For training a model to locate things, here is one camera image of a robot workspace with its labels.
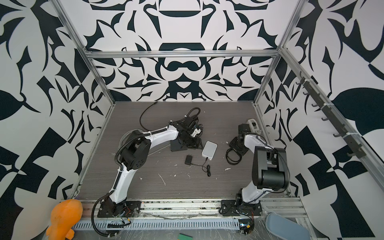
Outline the black network switch box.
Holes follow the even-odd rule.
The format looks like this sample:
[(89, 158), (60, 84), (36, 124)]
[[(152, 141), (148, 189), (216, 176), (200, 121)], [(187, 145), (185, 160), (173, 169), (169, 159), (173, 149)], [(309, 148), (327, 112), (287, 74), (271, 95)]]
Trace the black network switch box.
[(170, 141), (170, 149), (172, 152), (185, 151), (188, 147), (185, 145), (183, 141), (178, 139)]

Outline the white square router box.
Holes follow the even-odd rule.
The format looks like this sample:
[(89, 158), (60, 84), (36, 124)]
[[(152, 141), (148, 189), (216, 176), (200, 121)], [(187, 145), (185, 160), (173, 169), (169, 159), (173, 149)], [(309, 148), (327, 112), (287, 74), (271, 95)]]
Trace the white square router box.
[(216, 143), (207, 141), (202, 151), (202, 157), (206, 158), (207, 160), (212, 160), (217, 147), (218, 145)]

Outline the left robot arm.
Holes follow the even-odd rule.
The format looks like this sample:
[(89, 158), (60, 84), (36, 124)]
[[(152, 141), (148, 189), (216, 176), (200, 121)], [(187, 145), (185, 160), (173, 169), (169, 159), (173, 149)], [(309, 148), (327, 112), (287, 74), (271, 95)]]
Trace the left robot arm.
[(202, 147), (202, 133), (203, 127), (199, 124), (198, 115), (185, 116), (154, 131), (133, 131), (115, 155), (118, 174), (109, 193), (102, 197), (102, 210), (114, 216), (123, 211), (133, 177), (146, 163), (152, 148), (170, 142), (177, 151), (198, 149)]

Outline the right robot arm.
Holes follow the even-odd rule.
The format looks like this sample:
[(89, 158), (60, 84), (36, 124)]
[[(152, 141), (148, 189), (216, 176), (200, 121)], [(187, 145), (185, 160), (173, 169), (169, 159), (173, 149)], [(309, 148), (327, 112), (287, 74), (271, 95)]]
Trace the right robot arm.
[(256, 205), (269, 193), (285, 192), (290, 183), (286, 151), (268, 145), (264, 137), (251, 131), (248, 124), (240, 124), (238, 135), (229, 143), (226, 160), (231, 166), (235, 166), (249, 151), (254, 154), (252, 180), (237, 194), (237, 206)]

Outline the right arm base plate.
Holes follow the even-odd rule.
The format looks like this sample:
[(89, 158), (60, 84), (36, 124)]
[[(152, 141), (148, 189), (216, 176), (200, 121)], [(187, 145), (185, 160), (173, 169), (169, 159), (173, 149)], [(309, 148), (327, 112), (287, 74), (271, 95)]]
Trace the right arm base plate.
[(262, 214), (261, 204), (240, 204), (237, 200), (221, 200), (219, 214), (225, 217), (249, 216), (258, 217)]

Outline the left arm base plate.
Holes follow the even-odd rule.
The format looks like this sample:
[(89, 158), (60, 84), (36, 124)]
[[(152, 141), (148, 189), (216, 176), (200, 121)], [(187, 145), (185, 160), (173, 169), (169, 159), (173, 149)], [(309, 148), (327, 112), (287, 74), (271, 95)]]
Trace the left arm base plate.
[(101, 203), (98, 218), (132, 217), (141, 211), (141, 201), (125, 201), (114, 204), (110, 199)]

